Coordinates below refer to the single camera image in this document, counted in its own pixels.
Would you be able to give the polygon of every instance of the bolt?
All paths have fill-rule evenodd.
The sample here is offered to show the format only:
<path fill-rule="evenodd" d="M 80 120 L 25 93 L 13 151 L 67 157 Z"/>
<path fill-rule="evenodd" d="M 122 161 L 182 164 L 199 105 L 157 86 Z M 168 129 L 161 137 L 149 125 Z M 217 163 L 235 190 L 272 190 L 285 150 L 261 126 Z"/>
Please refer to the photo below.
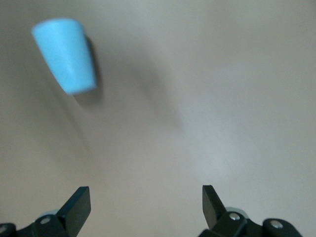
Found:
<path fill-rule="evenodd" d="M 50 217 L 49 217 L 49 216 L 46 216 L 44 219 L 42 219 L 42 220 L 40 221 L 40 223 L 41 223 L 42 225 L 44 225 L 44 224 L 48 223 L 49 221 L 50 221 Z"/>
<path fill-rule="evenodd" d="M 281 222 L 277 221 L 277 220 L 272 220 L 270 222 L 270 224 L 276 229 L 282 229 L 283 228 L 283 225 L 281 224 Z"/>
<path fill-rule="evenodd" d="M 229 217 L 234 220 L 234 221 L 238 221 L 240 220 L 240 216 L 237 213 L 232 212 L 231 214 L 229 214 Z"/>
<path fill-rule="evenodd" d="M 0 227 L 0 234 L 2 234 L 3 232 L 5 232 L 7 229 L 7 226 L 6 225 L 3 225 Z"/>

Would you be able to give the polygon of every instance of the silver screw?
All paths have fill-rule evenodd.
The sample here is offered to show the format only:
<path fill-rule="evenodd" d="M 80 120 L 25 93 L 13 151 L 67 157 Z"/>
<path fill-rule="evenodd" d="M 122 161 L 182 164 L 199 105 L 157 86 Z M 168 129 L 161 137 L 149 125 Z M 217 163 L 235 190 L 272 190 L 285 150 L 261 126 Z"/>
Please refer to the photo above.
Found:
<path fill-rule="evenodd" d="M 49 221 L 50 221 L 50 217 L 47 216 L 47 217 L 45 217 L 44 219 L 42 219 L 42 220 L 40 221 L 40 223 L 41 223 L 42 225 L 44 225 L 44 224 L 48 223 Z"/>
<path fill-rule="evenodd" d="M 238 221 L 240 220 L 240 216 L 237 213 L 232 212 L 231 214 L 229 214 L 229 217 L 234 220 L 234 221 Z"/>
<path fill-rule="evenodd" d="M 281 222 L 277 221 L 277 220 L 272 220 L 270 222 L 270 224 L 276 229 L 282 229 L 283 228 L 283 225 L 281 224 Z"/>
<path fill-rule="evenodd" d="M 0 234 L 6 231 L 7 226 L 3 225 L 0 227 Z"/>

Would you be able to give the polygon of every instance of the blue cup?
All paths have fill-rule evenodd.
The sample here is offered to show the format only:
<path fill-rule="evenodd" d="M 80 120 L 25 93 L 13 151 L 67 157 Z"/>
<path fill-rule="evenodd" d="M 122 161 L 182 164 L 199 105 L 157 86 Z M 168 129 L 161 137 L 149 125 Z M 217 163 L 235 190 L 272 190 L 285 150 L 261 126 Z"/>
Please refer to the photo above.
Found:
<path fill-rule="evenodd" d="M 51 19 L 32 28 L 33 37 L 59 85 L 67 94 L 96 88 L 93 60 L 80 22 Z"/>

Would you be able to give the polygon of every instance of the blue object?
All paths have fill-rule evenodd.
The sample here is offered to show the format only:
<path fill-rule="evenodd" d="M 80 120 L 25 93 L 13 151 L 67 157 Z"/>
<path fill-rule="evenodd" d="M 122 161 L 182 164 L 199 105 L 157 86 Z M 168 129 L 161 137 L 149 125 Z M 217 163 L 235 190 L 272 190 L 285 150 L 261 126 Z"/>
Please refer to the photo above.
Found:
<path fill-rule="evenodd" d="M 96 88 L 91 53 L 80 22 L 51 19 L 32 28 L 33 37 L 59 85 L 67 94 Z"/>

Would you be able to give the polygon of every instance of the beige background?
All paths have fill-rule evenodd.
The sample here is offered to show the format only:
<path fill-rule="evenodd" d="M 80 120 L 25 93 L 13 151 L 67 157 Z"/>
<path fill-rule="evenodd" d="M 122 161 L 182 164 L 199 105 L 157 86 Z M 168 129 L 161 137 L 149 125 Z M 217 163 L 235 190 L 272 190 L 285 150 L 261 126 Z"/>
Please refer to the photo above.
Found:
<path fill-rule="evenodd" d="M 78 19 L 99 90 L 67 96 L 31 27 Z M 79 236 L 196 237 L 201 188 L 315 236 L 316 3 L 1 0 L 0 222 L 89 185 Z"/>

